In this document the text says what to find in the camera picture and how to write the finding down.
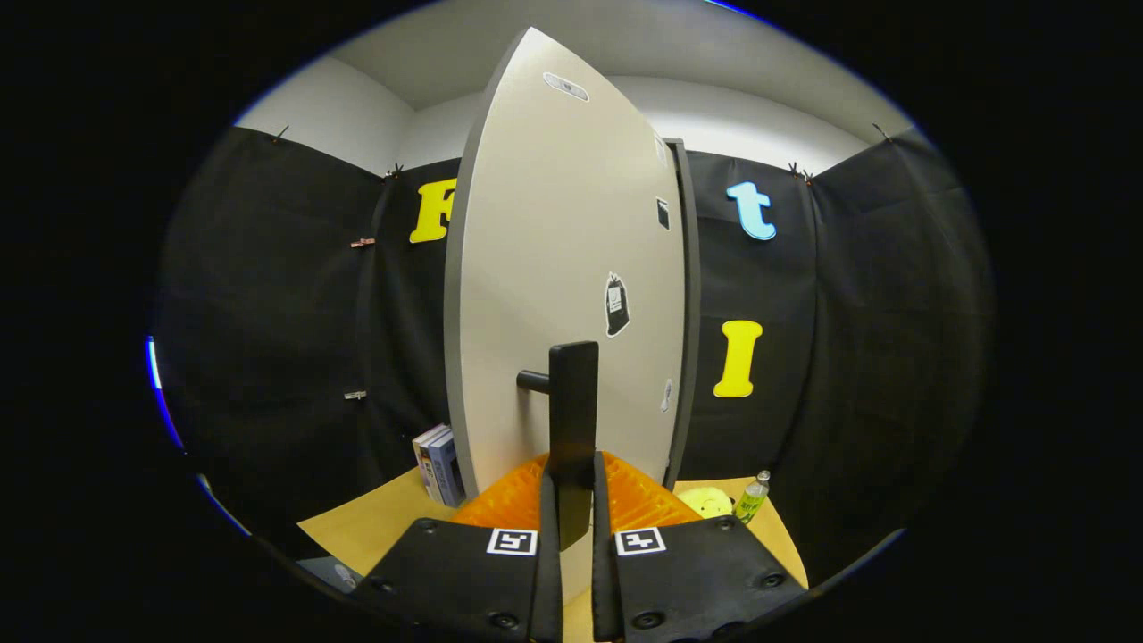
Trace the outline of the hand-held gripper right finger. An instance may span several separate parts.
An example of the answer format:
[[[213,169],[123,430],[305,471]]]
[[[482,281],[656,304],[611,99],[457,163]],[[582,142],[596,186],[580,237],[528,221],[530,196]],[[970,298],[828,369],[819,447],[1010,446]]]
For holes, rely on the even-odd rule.
[[[677,501],[642,472],[623,475],[596,452],[591,614],[596,642],[730,642],[804,603],[808,589],[748,529],[727,516],[645,519],[622,529],[616,503]]]

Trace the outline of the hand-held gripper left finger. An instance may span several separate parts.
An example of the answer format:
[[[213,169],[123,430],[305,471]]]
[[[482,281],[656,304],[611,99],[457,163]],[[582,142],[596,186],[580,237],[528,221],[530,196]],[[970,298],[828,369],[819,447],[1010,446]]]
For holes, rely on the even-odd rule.
[[[558,497],[539,455],[450,520],[421,517],[355,587],[403,642],[559,642]]]

